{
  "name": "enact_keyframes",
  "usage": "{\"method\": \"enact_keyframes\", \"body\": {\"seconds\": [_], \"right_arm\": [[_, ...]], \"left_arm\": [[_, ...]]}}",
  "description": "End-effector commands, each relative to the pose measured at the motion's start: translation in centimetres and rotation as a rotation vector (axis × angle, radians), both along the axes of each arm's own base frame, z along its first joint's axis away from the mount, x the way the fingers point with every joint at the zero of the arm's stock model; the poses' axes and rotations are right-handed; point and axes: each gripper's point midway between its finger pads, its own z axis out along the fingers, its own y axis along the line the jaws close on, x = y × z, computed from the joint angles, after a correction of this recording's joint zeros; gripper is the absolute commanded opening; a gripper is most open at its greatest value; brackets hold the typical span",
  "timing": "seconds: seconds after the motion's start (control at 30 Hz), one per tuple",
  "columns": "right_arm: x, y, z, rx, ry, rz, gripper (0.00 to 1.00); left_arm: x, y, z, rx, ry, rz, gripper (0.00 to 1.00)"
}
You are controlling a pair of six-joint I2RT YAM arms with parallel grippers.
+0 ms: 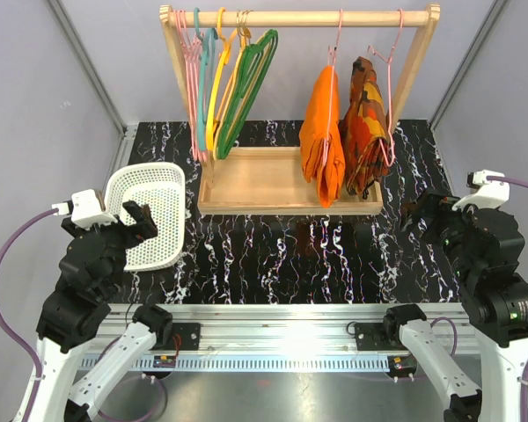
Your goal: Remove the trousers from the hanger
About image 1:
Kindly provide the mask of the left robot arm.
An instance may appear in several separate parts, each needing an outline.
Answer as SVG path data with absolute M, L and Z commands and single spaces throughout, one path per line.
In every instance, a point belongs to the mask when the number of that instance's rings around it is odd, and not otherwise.
M 158 305 L 140 306 L 115 344 L 78 384 L 73 380 L 83 356 L 111 311 L 127 251 L 158 235 L 150 208 L 128 200 L 127 225 L 116 215 L 95 217 L 81 228 L 70 218 L 62 228 L 72 240 L 59 263 L 60 277 L 44 301 L 37 323 L 37 360 L 17 421 L 91 421 L 131 365 L 173 337 L 172 314 Z

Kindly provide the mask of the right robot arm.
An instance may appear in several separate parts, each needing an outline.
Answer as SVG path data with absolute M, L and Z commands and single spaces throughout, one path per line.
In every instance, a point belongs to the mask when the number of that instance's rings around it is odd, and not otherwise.
M 442 248 L 480 351 L 482 383 L 472 382 L 436 339 L 416 304 L 386 311 L 382 338 L 407 349 L 438 393 L 446 421 L 528 421 L 528 282 L 518 273 L 525 240 L 498 207 L 459 204 L 424 191 L 402 208 L 401 228 L 420 220 L 423 239 Z

